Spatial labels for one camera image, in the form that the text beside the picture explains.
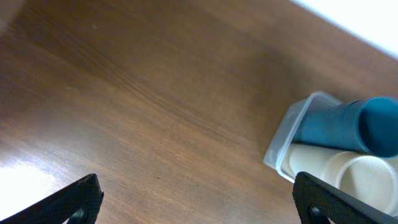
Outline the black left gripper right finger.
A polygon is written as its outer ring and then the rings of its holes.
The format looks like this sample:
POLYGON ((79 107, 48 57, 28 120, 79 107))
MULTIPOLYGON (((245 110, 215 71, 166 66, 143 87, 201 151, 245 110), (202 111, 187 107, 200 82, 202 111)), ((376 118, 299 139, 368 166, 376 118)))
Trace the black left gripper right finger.
POLYGON ((295 206, 304 224, 397 224, 397 219, 307 173, 295 177, 295 206))

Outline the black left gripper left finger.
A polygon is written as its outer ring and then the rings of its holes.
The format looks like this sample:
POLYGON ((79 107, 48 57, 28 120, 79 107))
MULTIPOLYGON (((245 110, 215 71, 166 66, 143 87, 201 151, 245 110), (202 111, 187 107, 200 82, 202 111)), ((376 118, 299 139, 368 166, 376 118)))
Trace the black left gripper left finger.
POLYGON ((1 223, 82 223, 97 220, 104 192, 98 176, 88 174, 24 210, 1 220, 1 223))

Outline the beige plastic cup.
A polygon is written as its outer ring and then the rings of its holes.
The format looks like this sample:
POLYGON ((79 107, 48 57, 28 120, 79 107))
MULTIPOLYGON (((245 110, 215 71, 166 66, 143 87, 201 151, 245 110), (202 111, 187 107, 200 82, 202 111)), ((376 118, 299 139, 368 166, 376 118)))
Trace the beige plastic cup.
POLYGON ((388 215, 397 216, 397 170, 384 159, 291 144, 282 170, 293 179, 299 172, 307 172, 388 215))

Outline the blue plastic cup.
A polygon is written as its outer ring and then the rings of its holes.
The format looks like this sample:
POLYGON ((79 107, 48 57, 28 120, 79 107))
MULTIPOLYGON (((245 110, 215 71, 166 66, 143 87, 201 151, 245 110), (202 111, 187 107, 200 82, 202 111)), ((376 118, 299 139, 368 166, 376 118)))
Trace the blue plastic cup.
POLYGON ((294 140, 382 158, 397 157, 397 100, 377 97, 309 111, 294 140))

